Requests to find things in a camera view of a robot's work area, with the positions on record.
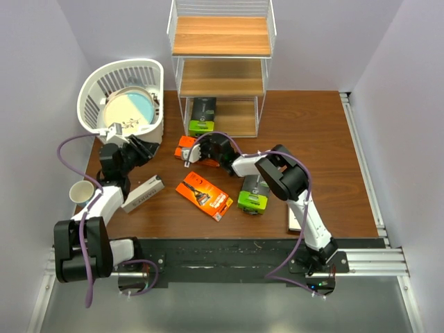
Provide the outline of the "orange Gillette razor pack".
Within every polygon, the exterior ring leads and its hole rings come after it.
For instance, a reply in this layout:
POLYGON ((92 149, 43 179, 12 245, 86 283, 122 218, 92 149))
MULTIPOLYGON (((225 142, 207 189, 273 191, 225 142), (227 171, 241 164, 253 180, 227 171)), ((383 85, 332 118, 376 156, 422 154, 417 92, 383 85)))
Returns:
MULTIPOLYGON (((196 141, 196 138, 188 137, 188 136, 182 136, 180 138, 179 142, 178 142, 178 146, 175 149, 174 157, 176 159, 182 160, 182 158, 181 158, 181 148, 192 147, 195 144, 195 141, 196 141)), ((205 165, 205 166, 208 166, 208 167, 219 167, 220 166, 220 164, 217 161, 208 158, 208 156, 205 156, 204 153, 202 153, 202 155, 203 155, 203 160, 201 162, 197 162, 197 163, 194 163, 194 164, 205 165)))
POLYGON ((233 204, 227 193, 193 171, 180 182, 176 191, 217 222, 233 204))

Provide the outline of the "green black razor box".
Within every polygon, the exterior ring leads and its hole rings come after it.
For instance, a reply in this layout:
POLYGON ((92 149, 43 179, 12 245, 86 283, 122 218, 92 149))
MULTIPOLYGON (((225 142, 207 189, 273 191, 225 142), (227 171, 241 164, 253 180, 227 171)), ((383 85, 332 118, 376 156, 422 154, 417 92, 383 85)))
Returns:
POLYGON ((196 97, 193 100, 188 131, 192 137, 198 137, 214 131, 216 112, 215 97, 196 97))
POLYGON ((239 192, 237 207, 250 215, 265 212, 270 188, 261 175, 246 176, 239 192))

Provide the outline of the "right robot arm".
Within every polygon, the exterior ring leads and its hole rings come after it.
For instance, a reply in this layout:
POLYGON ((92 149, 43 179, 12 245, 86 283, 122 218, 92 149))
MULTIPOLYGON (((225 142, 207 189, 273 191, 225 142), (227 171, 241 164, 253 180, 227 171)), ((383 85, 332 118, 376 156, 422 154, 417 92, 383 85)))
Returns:
POLYGON ((278 144, 267 151, 247 154, 242 153, 235 140, 227 134, 210 132, 196 140, 187 161, 207 158, 217 161, 231 176, 261 176, 272 194, 284 201, 294 216, 302 219, 302 235, 295 247, 277 268, 266 275, 267 278, 274 278, 293 259, 302 242, 314 271, 323 273, 333 265, 339 246, 316 209, 311 173, 285 146, 278 144))

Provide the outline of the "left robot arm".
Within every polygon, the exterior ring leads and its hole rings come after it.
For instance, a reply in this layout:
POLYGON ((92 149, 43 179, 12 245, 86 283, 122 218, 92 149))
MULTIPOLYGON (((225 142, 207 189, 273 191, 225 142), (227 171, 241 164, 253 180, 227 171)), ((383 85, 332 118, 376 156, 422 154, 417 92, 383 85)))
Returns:
POLYGON ((86 206, 53 229, 55 272, 59 282, 107 278, 115 266, 138 271, 144 256, 136 237, 111 240, 106 225, 130 193, 129 173, 154 158, 160 145, 134 135, 121 146, 104 144, 99 151, 100 171, 95 193, 86 206))

